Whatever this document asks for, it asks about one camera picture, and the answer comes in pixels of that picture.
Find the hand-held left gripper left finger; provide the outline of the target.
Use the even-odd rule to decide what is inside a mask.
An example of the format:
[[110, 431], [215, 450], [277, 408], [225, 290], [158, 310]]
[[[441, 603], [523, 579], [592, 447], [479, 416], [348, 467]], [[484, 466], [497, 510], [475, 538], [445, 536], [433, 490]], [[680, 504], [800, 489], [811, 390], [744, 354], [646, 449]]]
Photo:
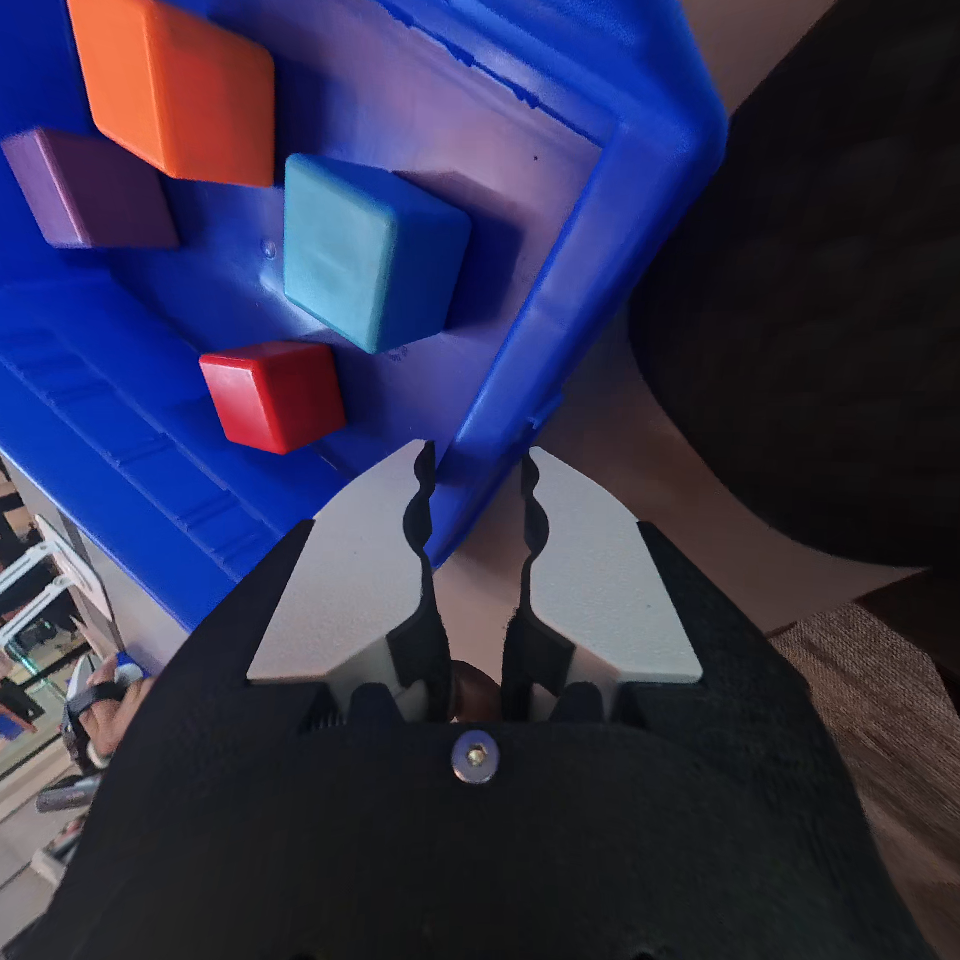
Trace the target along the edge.
[[444, 624], [426, 556], [435, 487], [435, 444], [416, 439], [314, 516], [249, 682], [319, 682], [341, 714], [379, 684], [405, 720], [444, 719]]

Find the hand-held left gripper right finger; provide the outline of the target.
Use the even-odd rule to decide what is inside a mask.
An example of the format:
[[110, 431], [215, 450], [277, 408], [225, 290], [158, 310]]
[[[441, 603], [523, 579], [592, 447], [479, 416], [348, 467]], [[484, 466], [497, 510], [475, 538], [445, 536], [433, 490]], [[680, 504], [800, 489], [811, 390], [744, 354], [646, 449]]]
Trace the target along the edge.
[[611, 721], [636, 685], [704, 677], [639, 520], [547, 452], [523, 458], [529, 555], [503, 647], [506, 721]]

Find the blue plastic bin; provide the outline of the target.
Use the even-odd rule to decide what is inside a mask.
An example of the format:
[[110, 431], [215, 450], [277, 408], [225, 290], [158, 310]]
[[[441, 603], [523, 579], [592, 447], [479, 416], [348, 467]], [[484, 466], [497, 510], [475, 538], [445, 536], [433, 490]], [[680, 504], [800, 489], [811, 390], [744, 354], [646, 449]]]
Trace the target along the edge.
[[[282, 187], [167, 180], [173, 250], [58, 250], [2, 157], [2, 454], [185, 630], [414, 439], [435, 567], [721, 162], [676, 2], [178, 2], [268, 49], [279, 162], [400, 174], [472, 222], [445, 330], [368, 355], [282, 291]], [[227, 440], [201, 354], [327, 342], [346, 428]]]

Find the teal foam cube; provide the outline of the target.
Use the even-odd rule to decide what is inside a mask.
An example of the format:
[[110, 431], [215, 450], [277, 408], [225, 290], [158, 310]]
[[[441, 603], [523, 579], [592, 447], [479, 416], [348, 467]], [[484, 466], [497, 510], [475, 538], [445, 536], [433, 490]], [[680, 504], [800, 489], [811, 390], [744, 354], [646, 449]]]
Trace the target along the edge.
[[467, 213], [393, 172], [286, 159], [284, 295], [365, 354], [444, 332], [472, 231]]

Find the orange foam cube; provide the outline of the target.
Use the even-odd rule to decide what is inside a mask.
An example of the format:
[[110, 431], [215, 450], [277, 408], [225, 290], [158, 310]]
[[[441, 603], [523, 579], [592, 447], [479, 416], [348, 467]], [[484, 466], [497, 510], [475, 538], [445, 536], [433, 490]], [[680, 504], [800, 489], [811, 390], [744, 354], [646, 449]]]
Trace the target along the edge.
[[97, 129], [165, 176], [271, 188], [276, 71], [258, 43], [156, 1], [69, 1]]

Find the purple foam cube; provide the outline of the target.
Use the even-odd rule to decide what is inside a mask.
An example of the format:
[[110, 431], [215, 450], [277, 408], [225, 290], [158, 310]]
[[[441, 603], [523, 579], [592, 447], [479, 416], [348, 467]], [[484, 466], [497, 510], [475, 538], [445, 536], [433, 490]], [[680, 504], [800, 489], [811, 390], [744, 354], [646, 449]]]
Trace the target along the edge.
[[6, 137], [2, 151], [50, 246], [180, 247], [159, 171], [114, 141], [35, 127]]

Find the red foam cube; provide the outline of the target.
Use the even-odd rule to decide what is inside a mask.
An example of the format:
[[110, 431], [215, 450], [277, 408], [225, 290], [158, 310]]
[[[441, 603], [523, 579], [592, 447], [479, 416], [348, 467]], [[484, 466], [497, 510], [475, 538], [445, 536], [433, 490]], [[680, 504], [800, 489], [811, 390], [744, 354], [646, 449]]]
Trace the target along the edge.
[[227, 440], [285, 455], [343, 430], [348, 417], [333, 349], [270, 341], [199, 356]]

